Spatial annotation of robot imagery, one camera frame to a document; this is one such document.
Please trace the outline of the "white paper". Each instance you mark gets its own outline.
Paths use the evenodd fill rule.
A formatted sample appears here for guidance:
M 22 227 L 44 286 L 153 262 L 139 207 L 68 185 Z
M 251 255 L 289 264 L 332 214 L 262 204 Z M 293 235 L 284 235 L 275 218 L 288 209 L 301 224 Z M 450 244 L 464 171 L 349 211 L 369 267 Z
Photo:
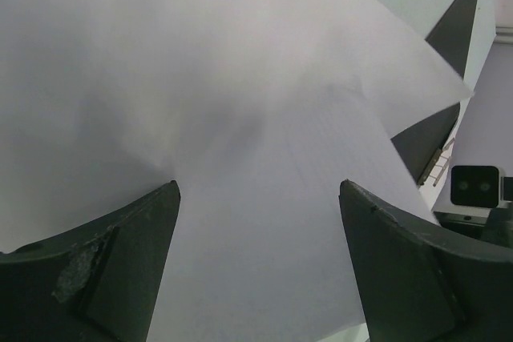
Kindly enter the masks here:
M 442 64 L 376 0 L 1 0 L 1 248 L 175 180 L 152 340 L 361 324 L 339 187 L 434 220 L 391 138 Z
M 452 167 L 463 164 L 468 158 L 463 152 L 470 142 L 467 136 L 471 115 L 481 100 L 477 86 L 495 37 L 495 0 L 454 0 L 429 35 L 428 41 L 433 48 L 463 76 L 473 91 L 470 99 L 423 122 L 430 129 L 452 124 L 450 131 L 443 131 L 444 140 L 433 153 L 420 187 L 432 211 L 487 215 L 486 209 L 455 206 L 450 201 L 450 184 Z

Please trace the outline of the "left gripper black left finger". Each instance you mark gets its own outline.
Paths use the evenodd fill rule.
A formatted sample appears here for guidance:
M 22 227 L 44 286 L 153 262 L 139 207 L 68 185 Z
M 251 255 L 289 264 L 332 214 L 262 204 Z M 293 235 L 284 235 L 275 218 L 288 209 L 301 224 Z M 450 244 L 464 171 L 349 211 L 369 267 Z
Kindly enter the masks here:
M 174 181 L 1 255 L 3 341 L 145 341 L 180 207 Z

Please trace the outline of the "red and black file folder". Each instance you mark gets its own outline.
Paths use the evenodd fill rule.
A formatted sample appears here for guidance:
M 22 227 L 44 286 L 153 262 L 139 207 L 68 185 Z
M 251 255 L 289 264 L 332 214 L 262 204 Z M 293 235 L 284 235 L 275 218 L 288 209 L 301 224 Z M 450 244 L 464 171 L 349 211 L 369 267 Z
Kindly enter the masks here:
M 442 148 L 454 129 L 461 101 L 470 92 L 463 85 L 478 0 L 454 0 L 426 37 L 426 42 L 443 60 L 429 82 L 431 94 L 441 98 L 422 120 L 392 138 L 392 143 L 417 185 L 425 183 Z

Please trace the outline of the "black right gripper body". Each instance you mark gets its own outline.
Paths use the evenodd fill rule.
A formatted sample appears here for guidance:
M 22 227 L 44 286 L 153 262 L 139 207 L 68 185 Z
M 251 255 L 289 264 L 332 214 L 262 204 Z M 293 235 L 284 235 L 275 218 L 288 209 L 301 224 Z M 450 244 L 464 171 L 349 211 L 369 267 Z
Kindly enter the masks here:
M 445 229 L 499 246 L 512 245 L 512 207 L 491 209 L 486 217 L 442 211 L 434 215 Z

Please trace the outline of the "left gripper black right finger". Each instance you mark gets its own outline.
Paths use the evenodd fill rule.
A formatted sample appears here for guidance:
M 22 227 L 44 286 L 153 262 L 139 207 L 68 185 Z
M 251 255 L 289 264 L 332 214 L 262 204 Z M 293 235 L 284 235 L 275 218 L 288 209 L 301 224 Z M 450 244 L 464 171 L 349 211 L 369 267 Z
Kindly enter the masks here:
M 403 211 L 356 183 L 341 219 L 372 341 L 510 341 L 512 250 Z

